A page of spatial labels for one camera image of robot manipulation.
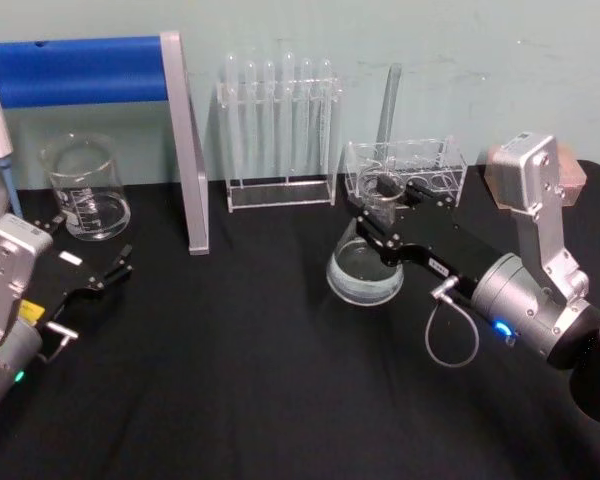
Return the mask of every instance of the cable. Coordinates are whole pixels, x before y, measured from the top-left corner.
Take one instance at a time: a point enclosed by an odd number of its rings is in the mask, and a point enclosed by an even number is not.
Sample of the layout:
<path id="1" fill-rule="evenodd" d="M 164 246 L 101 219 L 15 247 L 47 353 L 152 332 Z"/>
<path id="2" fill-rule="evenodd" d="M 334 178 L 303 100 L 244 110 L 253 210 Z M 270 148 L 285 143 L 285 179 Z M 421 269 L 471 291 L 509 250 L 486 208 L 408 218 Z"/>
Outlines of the cable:
<path id="1" fill-rule="evenodd" d="M 460 307 L 458 307 L 453 302 L 453 299 L 451 297 L 449 297 L 448 295 L 446 295 L 444 293 L 439 294 L 437 296 L 436 300 L 437 300 L 436 306 L 431 311 L 431 315 L 429 316 L 429 320 L 427 321 L 427 327 L 424 331 L 424 344 L 427 347 L 427 353 L 429 354 L 429 356 L 431 357 L 431 359 L 434 362 L 436 362 L 438 365 L 442 365 L 443 367 L 447 367 L 447 368 L 466 367 L 473 361 L 474 358 L 476 358 L 476 355 L 478 354 L 478 349 L 480 347 L 480 334 L 478 333 L 478 327 L 476 327 L 476 322 L 473 321 L 473 318 L 471 318 L 471 316 L 467 312 L 465 312 Z M 438 307 L 440 306 L 441 300 L 443 302 L 445 302 L 447 305 L 449 305 L 451 308 L 453 308 L 460 315 L 462 315 L 467 320 L 467 322 L 469 322 L 469 326 L 471 327 L 471 330 L 473 331 L 473 336 L 475 338 L 475 344 L 473 347 L 473 351 L 471 352 L 471 355 L 469 355 L 469 357 L 466 360 L 463 360 L 462 362 L 448 363 L 443 360 L 440 360 L 440 358 L 438 358 L 436 356 L 436 354 L 433 353 L 433 350 L 431 349 L 431 344 L 429 343 L 429 336 L 430 336 L 429 334 L 431 331 L 431 325 L 433 325 L 433 319 L 436 315 L 436 312 L 438 311 Z"/>

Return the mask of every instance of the black table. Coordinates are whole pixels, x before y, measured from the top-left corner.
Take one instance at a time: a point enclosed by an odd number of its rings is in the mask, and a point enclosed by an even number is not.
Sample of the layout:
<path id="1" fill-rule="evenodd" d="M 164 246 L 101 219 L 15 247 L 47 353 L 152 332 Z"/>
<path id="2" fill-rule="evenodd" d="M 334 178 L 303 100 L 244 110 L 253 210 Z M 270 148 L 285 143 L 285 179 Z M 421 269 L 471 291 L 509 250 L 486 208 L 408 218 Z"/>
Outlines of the black table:
<path id="1" fill-rule="evenodd" d="M 566 242 L 600 307 L 600 166 L 584 167 Z M 475 175 L 461 223 L 515 249 L 510 219 Z M 484 324 L 470 366 L 429 359 L 430 274 L 405 267 L 400 294 L 373 309 L 330 291 L 342 198 L 229 214 L 212 184 L 211 255 L 190 257 L 179 185 L 127 194 L 119 238 L 56 239 L 102 268 L 131 241 L 135 272 L 100 303 L 67 309 L 80 341 L 32 365 L 0 406 L 0 479 L 600 480 L 600 425 L 573 404 L 567 373 Z M 49 192 L 22 199 L 28 219 L 55 211 Z M 433 335 L 458 358 L 471 349 L 450 314 Z"/>

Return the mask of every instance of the light blue wall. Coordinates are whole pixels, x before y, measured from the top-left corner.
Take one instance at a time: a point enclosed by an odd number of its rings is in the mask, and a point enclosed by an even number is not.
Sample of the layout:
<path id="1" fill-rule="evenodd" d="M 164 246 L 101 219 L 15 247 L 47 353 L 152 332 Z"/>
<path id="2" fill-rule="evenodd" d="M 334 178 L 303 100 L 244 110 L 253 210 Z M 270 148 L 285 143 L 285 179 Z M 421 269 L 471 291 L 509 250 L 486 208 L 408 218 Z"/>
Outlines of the light blue wall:
<path id="1" fill-rule="evenodd" d="M 276 56 L 292 48 L 330 57 L 345 88 L 343 140 L 374 140 L 387 68 L 401 62 L 394 139 L 453 133 L 473 162 L 489 144 L 538 130 L 600 162 L 600 0 L 0 1 L 0 41 L 172 29 L 185 42 L 212 177 L 218 159 L 207 132 L 209 105 L 230 50 Z M 119 111 L 133 125 L 113 131 L 123 143 L 124 181 L 169 178 L 165 109 L 158 104 L 86 115 L 55 109 L 42 120 L 39 112 L 11 113 L 17 160 L 26 164 L 18 168 L 18 183 L 43 184 L 34 157 L 53 133 L 74 123 L 98 128 Z"/>

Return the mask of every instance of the clear plastic box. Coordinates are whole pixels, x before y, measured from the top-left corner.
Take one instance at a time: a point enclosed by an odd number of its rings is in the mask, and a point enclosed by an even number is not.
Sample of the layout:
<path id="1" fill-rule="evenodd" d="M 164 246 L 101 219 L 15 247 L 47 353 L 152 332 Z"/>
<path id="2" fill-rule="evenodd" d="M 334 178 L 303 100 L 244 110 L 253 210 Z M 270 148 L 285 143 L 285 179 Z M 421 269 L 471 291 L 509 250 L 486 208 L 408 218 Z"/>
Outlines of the clear plastic box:
<path id="1" fill-rule="evenodd" d="M 433 193 L 460 200 L 467 165 L 453 137 L 388 143 L 349 143 L 345 146 L 345 184 L 359 197 L 358 175 L 383 167 L 399 174 L 407 185 L 420 184 Z"/>
<path id="2" fill-rule="evenodd" d="M 342 88 L 328 60 L 229 56 L 217 84 L 229 211 L 335 203 Z"/>

